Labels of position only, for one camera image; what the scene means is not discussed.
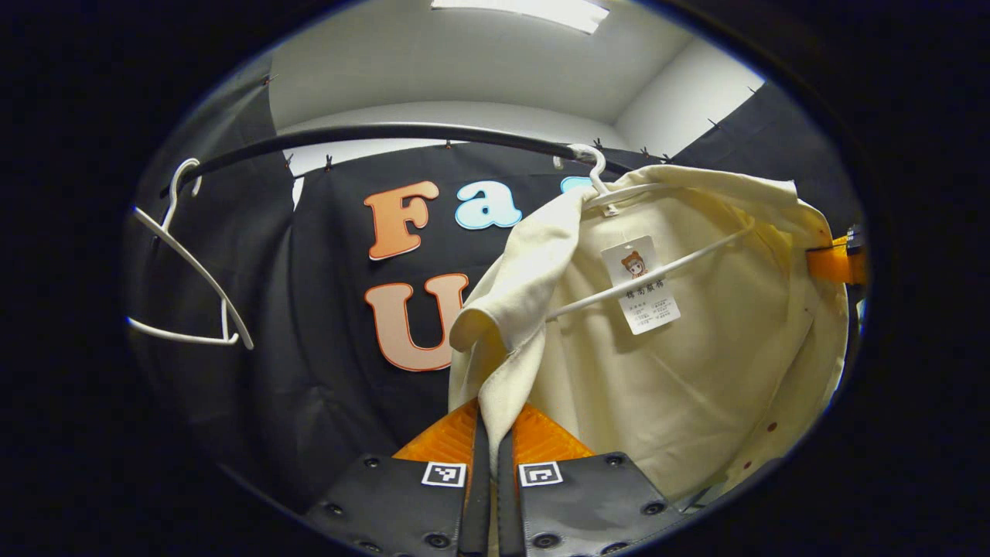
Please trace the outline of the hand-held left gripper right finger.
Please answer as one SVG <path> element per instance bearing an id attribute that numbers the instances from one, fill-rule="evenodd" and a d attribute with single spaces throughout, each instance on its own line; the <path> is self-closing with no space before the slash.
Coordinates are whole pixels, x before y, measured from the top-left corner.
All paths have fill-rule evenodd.
<path id="1" fill-rule="evenodd" d="M 502 556 L 622 556 L 688 521 L 629 455 L 592 452 L 531 405 L 500 443 L 497 472 Z"/>

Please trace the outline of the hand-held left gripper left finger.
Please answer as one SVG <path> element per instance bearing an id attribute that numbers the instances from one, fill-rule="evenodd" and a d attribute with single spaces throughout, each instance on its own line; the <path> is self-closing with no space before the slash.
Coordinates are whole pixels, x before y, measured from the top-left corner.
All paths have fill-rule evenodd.
<path id="1" fill-rule="evenodd" d="M 487 448 L 480 405 L 464 403 L 398 452 L 358 457 L 306 521 L 364 556 L 484 556 Z"/>

